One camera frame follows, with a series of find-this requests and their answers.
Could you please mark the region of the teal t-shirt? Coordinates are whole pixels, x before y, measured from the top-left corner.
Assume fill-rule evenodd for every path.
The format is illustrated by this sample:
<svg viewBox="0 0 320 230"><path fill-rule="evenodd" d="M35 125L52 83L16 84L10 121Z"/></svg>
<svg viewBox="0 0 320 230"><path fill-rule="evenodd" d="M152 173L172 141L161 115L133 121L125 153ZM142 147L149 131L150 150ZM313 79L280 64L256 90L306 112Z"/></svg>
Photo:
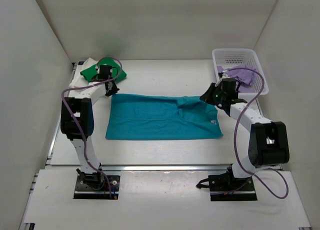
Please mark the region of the teal t-shirt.
<svg viewBox="0 0 320 230"><path fill-rule="evenodd" d="M218 110L199 96L115 94L111 98L108 140L179 141L222 136Z"/></svg>

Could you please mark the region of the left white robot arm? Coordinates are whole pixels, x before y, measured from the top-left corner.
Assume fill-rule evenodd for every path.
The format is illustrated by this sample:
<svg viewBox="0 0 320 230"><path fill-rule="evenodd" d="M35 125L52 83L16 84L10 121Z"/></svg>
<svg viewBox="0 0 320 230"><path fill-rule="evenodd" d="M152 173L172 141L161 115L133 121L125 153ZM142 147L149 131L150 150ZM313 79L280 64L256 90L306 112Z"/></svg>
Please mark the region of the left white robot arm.
<svg viewBox="0 0 320 230"><path fill-rule="evenodd" d="M94 191L110 181L102 170L92 143L94 132L93 105L102 97L116 94L119 89L115 79L122 73L110 65L96 66L98 73L88 85L69 87L61 93L60 130L75 148L80 168L80 180Z"/></svg>

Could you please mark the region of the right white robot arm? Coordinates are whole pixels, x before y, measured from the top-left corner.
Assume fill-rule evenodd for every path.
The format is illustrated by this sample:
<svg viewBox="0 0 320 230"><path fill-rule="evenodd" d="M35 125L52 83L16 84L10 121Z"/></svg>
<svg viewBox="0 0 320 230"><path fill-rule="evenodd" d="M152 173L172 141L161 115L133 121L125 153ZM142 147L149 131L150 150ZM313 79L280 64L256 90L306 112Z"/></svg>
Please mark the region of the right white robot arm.
<svg viewBox="0 0 320 230"><path fill-rule="evenodd" d="M289 162L286 125L281 121L265 118L250 108L246 100L239 98L235 79L224 78L218 83L211 83L200 100L223 110L236 120L233 134L236 162L222 175L226 188L236 190L242 185L242 180L259 170ZM249 132L247 155L242 159L237 149L237 132L240 125Z"/></svg>

